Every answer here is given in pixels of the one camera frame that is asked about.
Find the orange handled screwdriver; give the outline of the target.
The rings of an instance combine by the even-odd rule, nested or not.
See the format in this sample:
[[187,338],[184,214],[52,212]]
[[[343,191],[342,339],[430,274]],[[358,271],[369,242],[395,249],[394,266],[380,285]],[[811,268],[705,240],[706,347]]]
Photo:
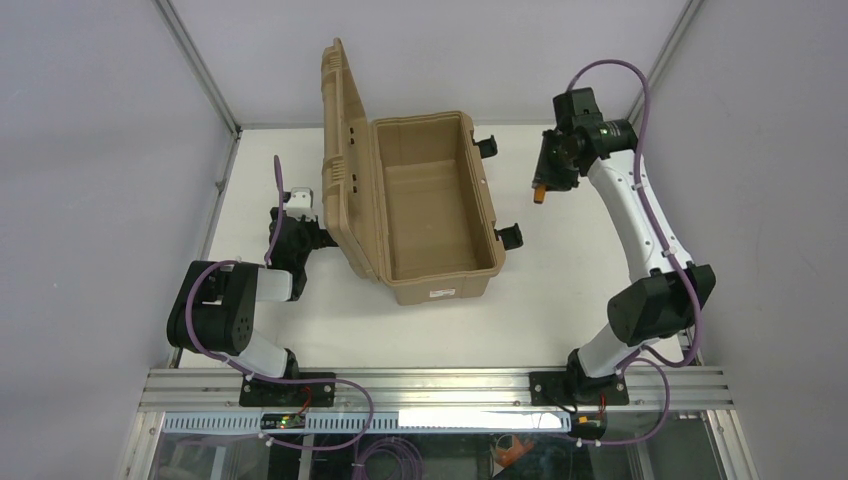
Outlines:
[[537,205],[541,205],[544,203],[546,196],[546,187],[544,185],[538,185],[533,188],[533,202]]

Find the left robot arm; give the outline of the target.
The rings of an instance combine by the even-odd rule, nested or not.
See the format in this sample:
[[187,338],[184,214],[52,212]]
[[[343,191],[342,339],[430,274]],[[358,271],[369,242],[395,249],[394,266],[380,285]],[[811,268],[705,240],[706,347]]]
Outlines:
[[313,213],[274,207],[270,214],[270,263],[191,262],[171,308],[166,337],[175,348],[219,360],[250,378],[298,380],[295,354],[257,332],[256,305],[298,301],[307,284],[310,254],[336,243]]

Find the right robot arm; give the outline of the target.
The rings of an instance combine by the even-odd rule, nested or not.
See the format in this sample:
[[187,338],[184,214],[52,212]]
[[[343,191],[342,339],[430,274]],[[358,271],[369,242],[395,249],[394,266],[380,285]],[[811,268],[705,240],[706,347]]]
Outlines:
[[692,327],[716,285],[676,239],[650,184],[639,138],[625,119],[607,120],[590,88],[552,100],[556,124],[542,134],[532,188],[541,204],[587,179],[622,244],[629,285],[607,303],[607,324],[573,350],[564,370],[533,373],[534,401],[583,404],[625,401],[624,366],[660,339]]

